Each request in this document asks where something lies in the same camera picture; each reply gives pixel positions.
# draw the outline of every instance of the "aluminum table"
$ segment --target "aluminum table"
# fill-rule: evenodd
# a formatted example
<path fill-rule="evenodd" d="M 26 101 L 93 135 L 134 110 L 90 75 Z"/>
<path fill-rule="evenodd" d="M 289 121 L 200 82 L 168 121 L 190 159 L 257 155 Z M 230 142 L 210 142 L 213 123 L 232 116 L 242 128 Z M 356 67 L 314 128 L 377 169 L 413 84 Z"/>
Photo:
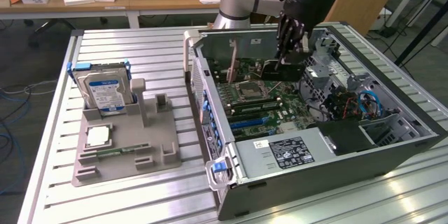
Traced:
<path fill-rule="evenodd" d="M 328 24 L 448 129 L 440 102 L 352 28 Z M 18 223 L 448 223 L 448 140 L 381 177 L 217 221 L 182 78 L 182 33 L 197 28 L 205 27 L 73 31 Z M 124 58 L 132 77 L 146 80 L 145 97 L 165 92 L 172 99 L 182 165 L 76 188 L 70 179 L 82 99 L 65 64 Z M 344 50 L 341 60 L 360 71 Z"/>

